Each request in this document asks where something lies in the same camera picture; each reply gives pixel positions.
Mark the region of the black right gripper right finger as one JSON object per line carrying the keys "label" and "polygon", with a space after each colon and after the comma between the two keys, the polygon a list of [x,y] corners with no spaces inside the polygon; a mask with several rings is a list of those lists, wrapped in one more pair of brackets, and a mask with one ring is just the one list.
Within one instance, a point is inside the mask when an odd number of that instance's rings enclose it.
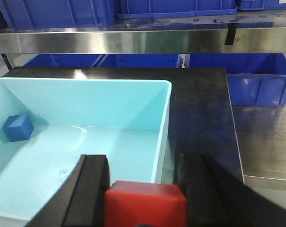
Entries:
{"label": "black right gripper right finger", "polygon": [[286,209],[230,174],[212,157],[183,153],[177,185],[187,199],[189,227],[286,227]]}

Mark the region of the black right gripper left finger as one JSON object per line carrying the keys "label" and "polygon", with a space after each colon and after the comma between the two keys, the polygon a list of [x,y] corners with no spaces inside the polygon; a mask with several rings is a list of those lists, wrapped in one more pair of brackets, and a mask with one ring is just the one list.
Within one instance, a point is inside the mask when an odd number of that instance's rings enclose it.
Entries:
{"label": "black right gripper left finger", "polygon": [[81,155],[67,180],[27,223],[27,226],[104,226],[104,198],[109,183],[107,157],[105,155]]}

